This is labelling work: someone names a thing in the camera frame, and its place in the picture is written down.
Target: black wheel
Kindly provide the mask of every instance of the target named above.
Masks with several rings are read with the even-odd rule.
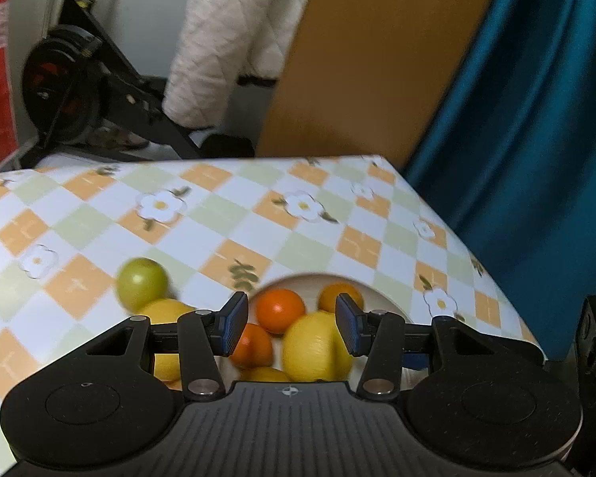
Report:
[[[52,139],[64,145],[82,143],[99,125],[99,91],[87,70],[77,75],[79,52],[67,41],[47,38],[30,53],[22,76],[23,101],[28,116],[44,137],[61,106]]]

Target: wooden door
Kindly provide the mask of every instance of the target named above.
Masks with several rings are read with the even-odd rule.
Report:
[[[402,167],[489,3],[309,0],[257,154],[382,154]]]

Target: white blanket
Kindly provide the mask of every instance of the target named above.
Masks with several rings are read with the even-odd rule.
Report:
[[[241,75],[277,79],[307,0],[188,0],[163,111],[218,125]]]

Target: teal curtain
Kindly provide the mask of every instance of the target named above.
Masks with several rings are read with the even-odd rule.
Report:
[[[596,293],[596,0],[493,0],[403,174],[563,358]]]

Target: checkered tablecloth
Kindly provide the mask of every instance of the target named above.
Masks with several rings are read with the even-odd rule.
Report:
[[[0,174],[0,403],[127,314],[130,258],[181,301],[219,309],[295,273],[371,285],[414,322],[451,314],[534,341],[493,279],[381,157],[173,161]],[[248,277],[234,264],[254,267]],[[13,462],[0,431],[0,472]]]

